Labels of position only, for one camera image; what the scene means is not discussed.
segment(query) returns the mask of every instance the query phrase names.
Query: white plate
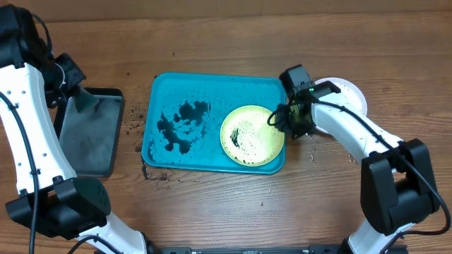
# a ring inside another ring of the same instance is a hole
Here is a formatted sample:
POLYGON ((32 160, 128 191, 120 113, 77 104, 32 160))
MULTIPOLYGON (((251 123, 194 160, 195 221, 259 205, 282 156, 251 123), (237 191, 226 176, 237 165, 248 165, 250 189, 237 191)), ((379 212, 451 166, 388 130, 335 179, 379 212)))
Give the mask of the white plate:
MULTIPOLYGON (((345 95, 352 106, 358 109, 361 114, 367 115, 367 102, 361 90, 353 83, 343 78, 322 78, 316 81, 316 85, 325 81, 331 81, 335 86, 340 88, 340 91, 345 95)), ((316 126, 316 129, 328 134, 324 129, 316 126)))

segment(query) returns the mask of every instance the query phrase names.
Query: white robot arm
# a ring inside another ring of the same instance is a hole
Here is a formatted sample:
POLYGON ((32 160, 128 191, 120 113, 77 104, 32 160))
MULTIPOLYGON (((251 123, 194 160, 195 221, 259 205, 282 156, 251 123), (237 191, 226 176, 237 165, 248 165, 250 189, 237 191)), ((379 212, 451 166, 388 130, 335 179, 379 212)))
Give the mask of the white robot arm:
MULTIPOLYGON (((399 137, 386 132, 366 116, 362 115, 347 101, 343 93, 331 93, 319 99, 323 102, 347 107, 362 120, 366 121, 372 129, 393 147, 398 147, 398 143, 402 141, 399 137)), ((323 104, 313 104, 311 113, 314 123, 328 131, 329 134, 339 141, 353 158, 356 159, 359 165, 372 152, 383 153, 388 151, 388 148, 380 143, 357 119, 340 109, 323 104)), ((377 232, 365 219, 358 230, 348 239, 350 250, 354 254, 379 253, 398 232, 405 231, 413 225, 413 223, 403 225, 396 232, 386 236, 377 232)))
MULTIPOLYGON (((67 57, 64 60, 65 64, 71 61, 67 57)), ((0 8, 0 77, 0 92, 5 100, 15 105, 10 109, 6 103, 0 103, 0 116, 13 153, 20 195, 19 199, 6 204, 11 219, 49 237, 81 240, 95 236, 88 243, 104 253, 149 253, 147 245, 150 243, 145 236, 130 229, 111 212, 102 183, 97 179, 77 179, 59 144, 47 107, 55 107, 59 100, 80 89, 79 80, 71 78, 84 78, 84 75, 66 75, 53 55, 47 54, 46 46, 40 44, 30 13, 11 5, 0 8), (18 113, 30 143, 37 169, 38 194, 23 133, 11 113, 13 110, 18 113), (36 195, 39 205, 34 216, 36 195)))

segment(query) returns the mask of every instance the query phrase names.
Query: blue plastic tray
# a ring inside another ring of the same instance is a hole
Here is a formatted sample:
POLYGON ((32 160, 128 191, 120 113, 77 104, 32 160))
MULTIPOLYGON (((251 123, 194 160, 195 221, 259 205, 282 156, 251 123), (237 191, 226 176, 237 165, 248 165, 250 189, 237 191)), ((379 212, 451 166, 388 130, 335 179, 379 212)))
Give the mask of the blue plastic tray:
POLYGON ((276 78, 163 73, 153 83, 141 154, 154 167, 273 174, 284 164, 284 147, 272 162, 242 166, 223 151, 220 129, 238 107, 252 104, 273 111, 284 103, 285 91, 276 78))

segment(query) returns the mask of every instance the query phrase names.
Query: yellow plate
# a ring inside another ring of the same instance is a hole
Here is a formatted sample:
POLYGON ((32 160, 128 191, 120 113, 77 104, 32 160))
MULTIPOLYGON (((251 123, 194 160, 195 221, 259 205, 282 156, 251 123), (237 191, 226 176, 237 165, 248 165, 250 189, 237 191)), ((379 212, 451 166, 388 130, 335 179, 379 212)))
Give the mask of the yellow plate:
POLYGON ((260 106, 244 106, 232 111, 221 125, 221 146, 235 162, 262 166, 278 156, 284 133, 267 124, 271 111, 260 106))

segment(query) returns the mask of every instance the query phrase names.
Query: wood grain surface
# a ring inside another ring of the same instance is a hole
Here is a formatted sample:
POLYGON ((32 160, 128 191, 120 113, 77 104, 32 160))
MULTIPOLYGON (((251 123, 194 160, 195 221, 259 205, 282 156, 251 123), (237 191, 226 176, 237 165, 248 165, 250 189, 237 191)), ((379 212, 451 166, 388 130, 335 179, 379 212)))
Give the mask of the wood grain surface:
MULTIPOLYGON (((146 117, 140 115, 147 114, 154 75, 166 71, 278 76, 301 63, 312 78, 351 80, 365 94, 371 119, 403 139, 419 138, 428 145, 439 192, 452 206, 452 12, 48 26, 54 51, 76 60, 88 87, 115 87, 124 93, 114 173, 103 182, 113 211, 159 246, 340 243, 363 220, 360 168, 325 135, 288 140, 286 163, 270 176, 148 167, 157 180, 145 180, 139 147, 146 117)), ((0 201, 5 203, 18 196, 2 128, 0 144, 0 201)), ((438 212, 415 228, 434 230, 443 224, 438 212)), ((28 229, 0 209, 1 252, 25 253, 28 236, 28 229)), ((450 240, 449 233, 408 236, 401 243, 409 245, 410 253, 450 253, 450 240)), ((66 253, 73 244, 39 235, 36 250, 66 253)), ((78 253, 92 251, 83 245, 78 253)))
POLYGON ((289 14, 452 11, 452 0, 0 0, 47 22, 289 14))

